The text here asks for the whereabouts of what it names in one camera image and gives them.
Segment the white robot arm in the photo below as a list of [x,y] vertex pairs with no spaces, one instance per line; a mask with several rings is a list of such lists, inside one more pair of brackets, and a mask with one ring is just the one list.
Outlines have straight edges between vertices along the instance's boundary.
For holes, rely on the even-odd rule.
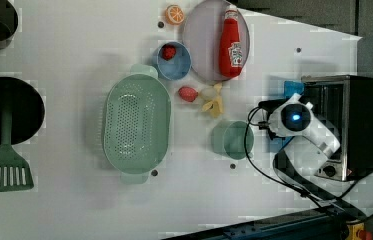
[[289,99],[271,100],[266,109],[271,137],[291,137],[273,159],[275,173],[309,196],[332,203],[352,218],[363,219],[365,214],[360,209],[327,190],[326,182],[317,182],[315,173],[338,151],[340,142],[314,115],[312,104],[303,104],[300,98],[295,93]]

